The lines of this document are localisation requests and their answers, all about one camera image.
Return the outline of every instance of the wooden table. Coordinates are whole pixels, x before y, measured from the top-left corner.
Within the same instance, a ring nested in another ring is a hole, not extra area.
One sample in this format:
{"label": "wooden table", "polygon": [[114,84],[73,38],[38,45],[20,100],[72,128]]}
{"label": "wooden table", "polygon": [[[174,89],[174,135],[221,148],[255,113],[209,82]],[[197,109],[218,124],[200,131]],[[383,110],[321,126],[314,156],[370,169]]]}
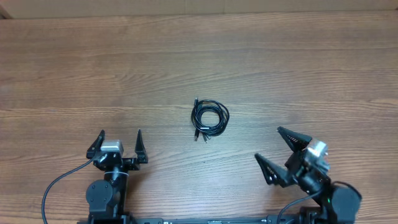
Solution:
{"label": "wooden table", "polygon": [[[208,144],[193,140],[196,96],[231,112]],[[277,213],[305,195],[268,186],[254,159],[287,160],[278,126],[328,143],[330,177],[363,195],[358,223],[397,223],[398,12],[0,21],[0,223],[42,223],[45,188],[101,129],[127,156],[143,131],[136,217]],[[86,218],[102,178],[89,166],[55,184],[49,223]]]}

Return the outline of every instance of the wood grain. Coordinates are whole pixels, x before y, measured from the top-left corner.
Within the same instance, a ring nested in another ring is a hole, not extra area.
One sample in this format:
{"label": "wood grain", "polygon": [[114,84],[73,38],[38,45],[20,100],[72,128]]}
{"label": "wood grain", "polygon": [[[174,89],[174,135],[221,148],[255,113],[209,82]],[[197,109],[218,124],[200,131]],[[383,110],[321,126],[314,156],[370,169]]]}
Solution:
{"label": "wood grain", "polygon": [[[196,96],[231,112],[208,144],[193,141]],[[277,213],[304,195],[266,185],[254,160],[288,158],[278,126],[328,143],[331,178],[364,197],[358,223],[398,222],[398,12],[0,21],[0,223],[42,223],[45,188],[101,129],[127,156],[143,130],[136,217]],[[54,185],[49,223],[86,218],[102,176],[89,166]]]}

